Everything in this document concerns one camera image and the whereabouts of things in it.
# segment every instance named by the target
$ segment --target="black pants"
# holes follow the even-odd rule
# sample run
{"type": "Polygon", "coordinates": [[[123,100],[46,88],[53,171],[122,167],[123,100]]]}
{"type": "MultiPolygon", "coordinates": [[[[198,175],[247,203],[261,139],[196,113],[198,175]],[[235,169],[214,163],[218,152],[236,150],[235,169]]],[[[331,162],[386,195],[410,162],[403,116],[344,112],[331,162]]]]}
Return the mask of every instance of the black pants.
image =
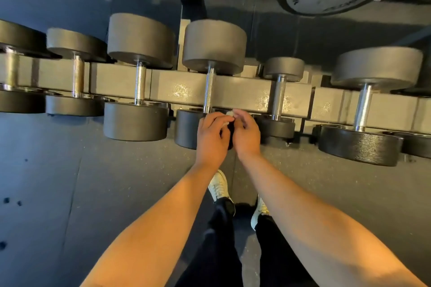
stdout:
{"type": "MultiPolygon", "coordinates": [[[[205,239],[176,287],[243,286],[242,266],[234,245],[234,204],[228,198],[216,201],[205,239]]],[[[256,225],[260,243],[260,285],[316,286],[272,217],[261,215],[256,225]]]]}

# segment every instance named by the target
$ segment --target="dumbbell handle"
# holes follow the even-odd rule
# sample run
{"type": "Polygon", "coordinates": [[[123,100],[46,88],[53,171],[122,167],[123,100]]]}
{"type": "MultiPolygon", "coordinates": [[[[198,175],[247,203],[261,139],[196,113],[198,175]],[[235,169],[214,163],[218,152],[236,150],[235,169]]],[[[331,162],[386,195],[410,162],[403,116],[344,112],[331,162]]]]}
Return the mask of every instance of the dumbbell handle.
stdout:
{"type": "Polygon", "coordinates": [[[214,66],[208,66],[207,85],[205,87],[205,102],[203,104],[203,113],[210,113],[212,109],[212,98],[214,92],[214,81],[216,77],[214,66]]]}
{"type": "Polygon", "coordinates": [[[358,106],[356,107],[356,115],[354,122],[355,131],[357,132],[365,131],[368,112],[371,105],[372,90],[372,84],[365,83],[361,89],[361,93],[359,94],[359,101],[358,106]]]}
{"type": "Polygon", "coordinates": [[[82,98],[84,91],[84,61],[80,55],[73,56],[73,86],[72,97],[82,98]]]}
{"type": "Polygon", "coordinates": [[[17,51],[6,48],[6,80],[3,84],[5,90],[13,90],[18,86],[19,54],[17,51]]]}
{"type": "Polygon", "coordinates": [[[142,61],[136,63],[136,87],[135,105],[142,106],[145,99],[145,80],[147,78],[147,67],[142,61]]]}
{"type": "Polygon", "coordinates": [[[275,84],[274,100],[272,102],[272,120],[280,120],[283,112],[284,93],[286,91],[286,77],[277,76],[275,84]]]}

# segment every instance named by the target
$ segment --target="shoe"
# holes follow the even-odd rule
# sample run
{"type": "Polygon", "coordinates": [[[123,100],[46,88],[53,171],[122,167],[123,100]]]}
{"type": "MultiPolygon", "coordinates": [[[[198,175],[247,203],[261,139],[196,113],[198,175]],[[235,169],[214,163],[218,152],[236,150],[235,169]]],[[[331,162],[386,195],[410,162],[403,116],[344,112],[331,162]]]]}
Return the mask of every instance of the shoe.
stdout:
{"type": "Polygon", "coordinates": [[[229,200],[232,201],[228,192],[228,180],[223,174],[223,171],[221,171],[220,169],[217,170],[217,172],[213,176],[213,179],[209,182],[208,190],[211,193],[214,202],[216,202],[218,199],[221,199],[222,197],[227,197],[229,200]]]}
{"type": "Polygon", "coordinates": [[[270,215],[269,214],[269,210],[266,207],[265,203],[263,202],[262,198],[258,197],[258,201],[257,201],[257,207],[256,210],[254,210],[253,216],[251,217],[251,228],[253,228],[253,230],[256,230],[256,225],[257,225],[257,219],[259,218],[260,215],[270,215]]]}

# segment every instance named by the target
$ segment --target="person's left hand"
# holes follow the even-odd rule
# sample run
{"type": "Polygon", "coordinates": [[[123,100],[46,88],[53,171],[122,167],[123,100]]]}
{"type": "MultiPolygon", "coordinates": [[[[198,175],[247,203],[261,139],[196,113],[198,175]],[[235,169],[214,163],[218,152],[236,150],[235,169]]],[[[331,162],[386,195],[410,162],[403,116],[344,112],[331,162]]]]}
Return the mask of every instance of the person's left hand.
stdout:
{"type": "Polygon", "coordinates": [[[222,113],[209,113],[199,121],[196,166],[218,170],[228,154],[231,132],[228,124],[235,119],[222,113]]]}

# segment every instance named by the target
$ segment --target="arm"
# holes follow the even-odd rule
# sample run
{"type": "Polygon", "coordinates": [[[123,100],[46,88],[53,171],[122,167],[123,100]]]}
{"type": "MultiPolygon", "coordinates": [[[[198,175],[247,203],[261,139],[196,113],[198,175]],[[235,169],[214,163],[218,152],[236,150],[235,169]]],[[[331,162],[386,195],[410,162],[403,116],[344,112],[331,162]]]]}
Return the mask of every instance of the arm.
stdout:
{"type": "Polygon", "coordinates": [[[306,192],[260,154],[249,113],[234,110],[234,146],[283,236],[321,287],[424,287],[369,230],[306,192]]]}
{"type": "Polygon", "coordinates": [[[196,163],[108,247],[81,287],[163,287],[177,263],[208,184],[226,157],[231,116],[199,122],[196,163]]]}

